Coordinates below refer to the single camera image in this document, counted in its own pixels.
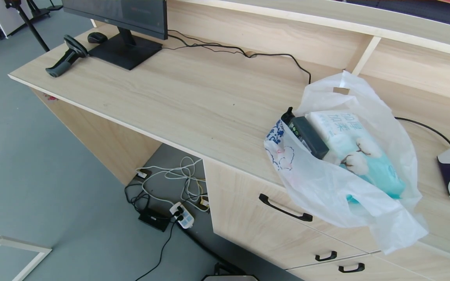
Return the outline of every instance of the drawer handle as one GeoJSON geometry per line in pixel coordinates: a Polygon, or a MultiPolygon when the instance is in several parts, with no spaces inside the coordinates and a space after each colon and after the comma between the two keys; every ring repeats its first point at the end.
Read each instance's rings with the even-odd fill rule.
{"type": "Polygon", "coordinates": [[[345,270],[344,267],[338,267],[339,272],[343,272],[343,273],[359,272],[359,271],[364,271],[365,269],[366,269],[366,266],[363,263],[359,263],[359,266],[357,267],[356,270],[345,270]]]}
{"type": "Polygon", "coordinates": [[[338,256],[336,251],[331,251],[331,256],[327,258],[320,258],[318,254],[316,254],[316,261],[326,261],[326,260],[334,260],[338,256]]]}
{"type": "Polygon", "coordinates": [[[274,206],[274,205],[270,204],[270,202],[268,202],[268,196],[266,196],[263,193],[259,194],[258,199],[260,201],[262,201],[265,205],[270,206],[270,207],[272,207],[272,208],[274,208],[274,209],[276,209],[278,211],[281,211],[281,212],[285,213],[286,215],[290,215],[291,217],[295,217],[295,218],[299,219],[300,221],[311,222],[314,219],[314,217],[312,217],[312,215],[309,215],[307,213],[303,213],[303,215],[297,216],[297,215],[293,215],[290,212],[286,212],[285,210],[282,210],[281,208],[277,208],[276,206],[274,206]]]}

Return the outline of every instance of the gray floor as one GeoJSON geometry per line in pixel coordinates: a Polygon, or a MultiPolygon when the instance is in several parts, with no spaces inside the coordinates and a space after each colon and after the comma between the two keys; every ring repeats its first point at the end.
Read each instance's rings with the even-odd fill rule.
{"type": "MultiPolygon", "coordinates": [[[[75,36],[91,23],[58,11],[36,28],[53,48],[64,34],[75,36]]],[[[0,41],[0,235],[54,248],[28,281],[134,280],[157,263],[169,231],[138,222],[117,179],[26,86],[8,78],[41,54],[28,29],[0,41]]],[[[162,146],[148,164],[176,167],[183,155],[162,146]]],[[[148,183],[155,194],[174,199],[182,185],[162,176],[148,183]]],[[[299,280],[214,235],[208,214],[199,213],[192,230],[262,281],[299,280]]],[[[0,247],[0,281],[11,280],[31,259],[29,252],[0,247]]],[[[143,280],[198,281],[215,262],[176,228],[161,266],[143,280]]]]}

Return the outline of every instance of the wooden desk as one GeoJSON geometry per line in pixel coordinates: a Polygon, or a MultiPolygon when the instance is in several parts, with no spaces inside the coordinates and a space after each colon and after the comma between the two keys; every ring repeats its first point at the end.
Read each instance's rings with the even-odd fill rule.
{"type": "MultiPolygon", "coordinates": [[[[272,7],[273,2],[261,0],[170,0],[168,26],[245,50],[291,53],[314,81],[346,68],[365,78],[396,116],[427,123],[450,138],[450,26],[441,23],[435,29],[440,23],[420,19],[423,29],[405,34],[377,24],[344,25],[341,18],[322,15],[345,14],[355,7],[314,2],[321,4],[318,15],[309,14],[311,2],[272,7]],[[448,33],[436,41],[439,35],[432,30],[448,33]]],[[[376,15],[363,8],[367,24],[372,23],[376,15]]],[[[386,23],[396,16],[386,15],[386,23]]],[[[400,15],[403,24],[411,18],[400,15]]],[[[117,33],[115,27],[98,23],[77,37],[88,49],[93,45],[86,36],[93,31],[108,37],[117,33]]],[[[163,43],[181,46],[176,39],[163,43]]],[[[307,84],[307,75],[291,59],[247,59],[183,48],[162,50],[132,71],[89,57],[61,77],[50,77],[44,69],[65,50],[59,46],[10,77],[40,98],[42,93],[58,98],[45,104],[122,183],[164,142],[203,158],[215,233],[297,276],[311,280],[330,270],[335,279],[345,280],[371,280],[379,273],[382,280],[450,280],[450,267],[439,270],[439,264],[450,264],[450,199],[434,160],[448,148],[438,136],[404,124],[416,147],[424,196],[416,211],[425,216],[430,235],[413,247],[381,256],[367,228],[336,228],[316,217],[297,221],[258,200],[264,193],[282,208],[302,212],[287,196],[263,148],[266,133],[287,107],[300,102],[307,84]],[[331,251],[338,252],[331,262],[314,259],[331,251]],[[362,274],[337,271],[337,265],[360,260],[368,263],[362,274]]]]}

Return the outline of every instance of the white plastic bag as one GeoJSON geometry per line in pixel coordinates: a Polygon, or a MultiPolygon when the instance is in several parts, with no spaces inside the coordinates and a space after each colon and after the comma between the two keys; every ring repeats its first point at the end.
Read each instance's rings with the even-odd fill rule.
{"type": "Polygon", "coordinates": [[[300,107],[305,116],[320,110],[349,110],[375,138],[405,182],[400,199],[335,164],[315,158],[281,120],[267,135],[264,145],[291,199],[311,215],[341,228],[369,226],[378,246],[389,254],[408,247],[428,234],[421,215],[413,209],[421,199],[418,162],[413,143],[391,109],[362,78],[346,71],[305,88],[300,107]],[[348,95],[334,87],[350,89],[348,95]],[[351,195],[359,203],[349,203],[351,195]]]}

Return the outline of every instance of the drawer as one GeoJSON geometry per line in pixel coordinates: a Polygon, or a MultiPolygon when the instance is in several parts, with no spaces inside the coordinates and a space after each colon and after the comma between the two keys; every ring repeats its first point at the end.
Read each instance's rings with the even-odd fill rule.
{"type": "MultiPolygon", "coordinates": [[[[291,200],[286,189],[279,185],[269,183],[259,178],[252,180],[252,176],[242,171],[226,167],[211,160],[205,161],[205,173],[207,179],[209,178],[208,174],[216,175],[216,181],[220,183],[216,187],[227,192],[240,194],[244,198],[260,204],[263,203],[259,200],[259,195],[264,194],[268,197],[269,203],[286,212],[290,212],[296,216],[300,216],[305,212],[291,200]]],[[[312,222],[302,222],[293,217],[289,218],[317,229],[318,231],[322,231],[331,237],[341,240],[367,253],[379,250],[369,228],[366,226],[361,228],[338,228],[317,217],[313,217],[312,222]]]]}
{"type": "Polygon", "coordinates": [[[377,257],[435,281],[450,281],[450,254],[421,242],[377,257]]]}
{"type": "Polygon", "coordinates": [[[288,219],[287,215],[266,208],[243,196],[207,186],[213,230],[248,251],[289,269],[365,254],[363,251],[319,231],[288,219]]]}
{"type": "Polygon", "coordinates": [[[298,267],[288,270],[288,272],[305,281],[429,281],[419,274],[376,258],[371,254],[298,267]]]}

